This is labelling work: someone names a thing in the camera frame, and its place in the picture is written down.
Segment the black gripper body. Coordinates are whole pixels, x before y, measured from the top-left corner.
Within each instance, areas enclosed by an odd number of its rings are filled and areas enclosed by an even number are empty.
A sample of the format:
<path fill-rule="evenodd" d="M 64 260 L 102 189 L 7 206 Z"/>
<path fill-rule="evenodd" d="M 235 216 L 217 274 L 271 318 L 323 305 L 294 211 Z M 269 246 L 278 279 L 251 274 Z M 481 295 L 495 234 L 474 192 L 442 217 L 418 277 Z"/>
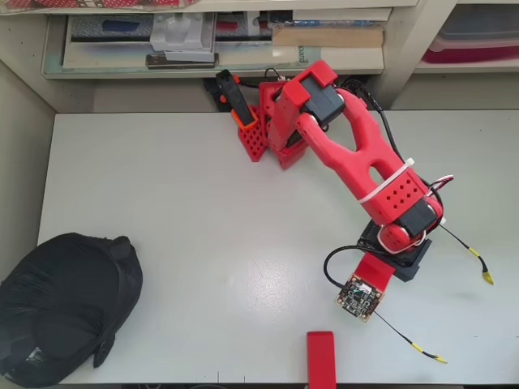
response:
<path fill-rule="evenodd" d="M 403 282 L 412 280 L 419 270 L 423 256 L 431 245 L 431 240 L 427 238 L 420 246 L 415 246 L 400 254 L 390 254 L 378 241 L 379 231 L 380 226 L 373 220 L 367 224 L 357 242 L 361 251 L 373 254 L 377 259 L 393 267 L 396 270 L 395 276 L 399 280 Z"/>

